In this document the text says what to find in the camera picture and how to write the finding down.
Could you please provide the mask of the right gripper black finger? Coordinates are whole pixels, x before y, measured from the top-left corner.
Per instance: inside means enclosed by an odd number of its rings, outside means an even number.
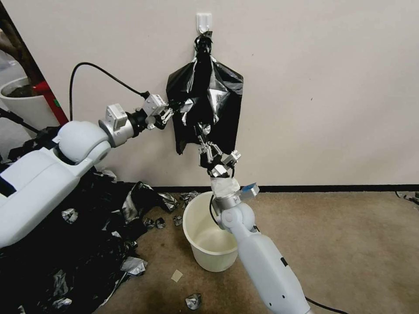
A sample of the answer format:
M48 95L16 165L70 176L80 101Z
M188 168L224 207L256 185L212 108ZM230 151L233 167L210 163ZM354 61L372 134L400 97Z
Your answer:
M213 161L214 158L216 157L222 157L223 156L223 152L222 150L218 147L217 144L208 141L206 143L206 155L207 155L207 160L208 161Z
M197 125L197 138L198 138L198 142L199 142L199 148L198 148L198 152L199 152L199 163L200 164L205 164L207 162L207 137L204 134L203 131L203 126L202 125Z

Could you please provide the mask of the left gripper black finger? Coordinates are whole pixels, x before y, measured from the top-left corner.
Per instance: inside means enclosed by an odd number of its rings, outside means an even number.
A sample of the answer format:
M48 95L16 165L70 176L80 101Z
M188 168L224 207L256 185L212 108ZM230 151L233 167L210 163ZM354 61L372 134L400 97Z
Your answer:
M171 110L173 113L178 113L182 110L183 107L186 106L186 103L186 100L165 102L160 115L166 114L169 110Z
M169 120L179 113L180 109L174 110L173 108L161 111L159 114L155 115L155 127L163 130L167 126Z

